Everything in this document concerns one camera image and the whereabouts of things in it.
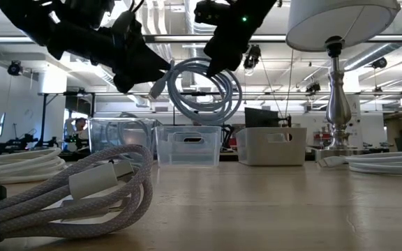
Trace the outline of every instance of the white wall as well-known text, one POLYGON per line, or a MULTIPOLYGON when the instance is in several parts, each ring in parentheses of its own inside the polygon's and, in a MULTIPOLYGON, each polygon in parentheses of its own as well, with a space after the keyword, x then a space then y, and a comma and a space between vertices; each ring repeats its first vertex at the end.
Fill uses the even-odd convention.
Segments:
MULTIPOLYGON (((0 118, 6 113, 0 142, 15 138, 13 124, 17 124, 17 136, 35 129, 35 137, 40 137, 43 97, 38 95, 40 85, 27 77, 11 77, 7 69, 0 66, 0 118)), ((57 97, 47 107, 45 139, 62 136, 64 98, 57 97)))

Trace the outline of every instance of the computer monitor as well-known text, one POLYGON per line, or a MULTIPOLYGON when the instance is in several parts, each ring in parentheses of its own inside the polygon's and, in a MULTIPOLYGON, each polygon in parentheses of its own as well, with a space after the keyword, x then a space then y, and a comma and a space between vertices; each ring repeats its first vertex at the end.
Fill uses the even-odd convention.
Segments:
POLYGON ((278 112, 246 107, 244 116, 247 128, 280 127, 278 112))

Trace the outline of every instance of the table surface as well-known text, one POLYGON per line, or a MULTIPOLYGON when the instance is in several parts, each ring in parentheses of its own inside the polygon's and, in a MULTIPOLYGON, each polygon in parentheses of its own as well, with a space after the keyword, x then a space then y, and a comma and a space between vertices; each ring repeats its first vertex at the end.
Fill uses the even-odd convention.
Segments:
MULTIPOLYGON (((402 176, 346 168, 154 167, 132 227, 91 240, 18 238, 2 250, 402 250, 402 176)), ((32 185, 8 187, 14 195, 32 185)))

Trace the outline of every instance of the laboratory room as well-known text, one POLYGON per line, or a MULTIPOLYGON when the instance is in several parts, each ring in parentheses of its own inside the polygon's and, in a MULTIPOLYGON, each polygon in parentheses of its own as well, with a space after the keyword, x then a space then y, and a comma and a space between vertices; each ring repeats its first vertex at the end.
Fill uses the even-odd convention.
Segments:
POLYGON ((0 0, 12 250, 402 250, 402 0, 0 0))

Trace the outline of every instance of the cable plug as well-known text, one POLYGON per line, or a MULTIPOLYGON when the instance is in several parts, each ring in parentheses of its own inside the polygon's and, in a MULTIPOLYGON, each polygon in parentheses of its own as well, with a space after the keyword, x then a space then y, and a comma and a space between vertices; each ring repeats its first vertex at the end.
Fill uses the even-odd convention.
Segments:
POLYGON ((82 199, 97 192, 113 188, 119 178, 133 173, 127 161, 113 165, 112 162, 69 176, 69 190, 73 199, 82 199))
MULTIPOLYGON (((174 68, 174 60, 171 60, 170 65, 171 65, 171 69, 173 69, 174 68)), ((165 86, 167 86, 167 80, 169 79, 171 74, 172 74, 172 70, 167 71, 160 80, 158 80, 154 83, 153 87, 151 88, 151 90, 149 92, 150 97, 152 97, 153 99, 157 99, 161 95, 161 93, 165 89, 165 86)))

